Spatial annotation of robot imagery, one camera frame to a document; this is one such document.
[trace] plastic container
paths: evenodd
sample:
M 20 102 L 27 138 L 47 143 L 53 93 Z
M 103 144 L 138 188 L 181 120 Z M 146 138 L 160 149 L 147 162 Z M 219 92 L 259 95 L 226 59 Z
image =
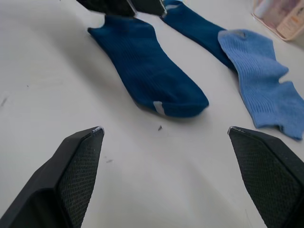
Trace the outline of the plastic container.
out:
M 253 0 L 253 16 L 282 40 L 304 31 L 304 0 Z

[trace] stain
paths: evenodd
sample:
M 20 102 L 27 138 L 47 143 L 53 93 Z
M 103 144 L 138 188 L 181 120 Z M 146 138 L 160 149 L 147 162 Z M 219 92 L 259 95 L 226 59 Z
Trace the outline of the stain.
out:
M 2 101 L 2 103 L 0 104 L 1 107 L 3 107 L 5 105 L 5 103 L 7 102 L 8 98 L 5 97 Z

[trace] sock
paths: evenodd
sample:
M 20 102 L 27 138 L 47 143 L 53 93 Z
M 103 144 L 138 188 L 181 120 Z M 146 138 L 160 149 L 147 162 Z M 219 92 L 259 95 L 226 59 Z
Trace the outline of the sock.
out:
M 255 127 L 279 126 L 287 136 L 301 140 L 304 100 L 292 82 L 279 83 L 288 68 L 276 61 L 272 40 L 248 30 L 221 31 L 218 40 L 237 69 Z
M 164 53 L 152 25 L 106 16 L 103 27 L 88 32 L 138 104 L 172 117 L 193 117 L 209 105 L 202 90 Z
M 192 39 L 213 54 L 229 69 L 236 71 L 218 42 L 218 33 L 225 30 L 224 28 L 205 20 L 181 1 L 165 0 L 164 4 L 167 9 L 167 15 L 161 19 L 167 25 Z

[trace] white surface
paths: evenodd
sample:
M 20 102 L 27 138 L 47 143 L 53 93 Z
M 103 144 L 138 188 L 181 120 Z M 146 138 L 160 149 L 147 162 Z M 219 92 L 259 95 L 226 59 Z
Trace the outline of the white surface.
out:
M 255 22 L 243 0 L 189 0 L 226 29 L 250 29 L 274 40 L 304 97 L 304 52 Z M 139 109 L 107 55 L 86 28 L 103 16 L 75 0 L 0 0 L 0 215 L 62 140 L 105 129 L 95 189 L 83 228 L 262 228 L 226 132 L 254 129 L 237 77 L 208 51 L 164 24 L 151 23 L 167 55 L 204 91 L 210 106 L 191 120 Z M 303 142 L 275 129 L 302 160 Z

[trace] bottle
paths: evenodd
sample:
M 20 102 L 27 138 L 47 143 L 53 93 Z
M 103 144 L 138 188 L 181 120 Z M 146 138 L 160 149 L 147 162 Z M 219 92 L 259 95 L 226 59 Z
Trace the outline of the bottle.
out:
M 304 28 L 304 0 L 278 25 L 277 32 L 285 39 L 295 38 Z
M 274 0 L 264 0 L 262 1 L 255 9 L 254 15 L 256 15 L 257 18 L 263 18 L 265 13 L 269 10 L 269 8 L 274 3 Z
M 273 28 L 283 21 L 283 19 L 295 8 L 300 0 L 274 0 L 270 9 L 264 13 L 263 22 Z

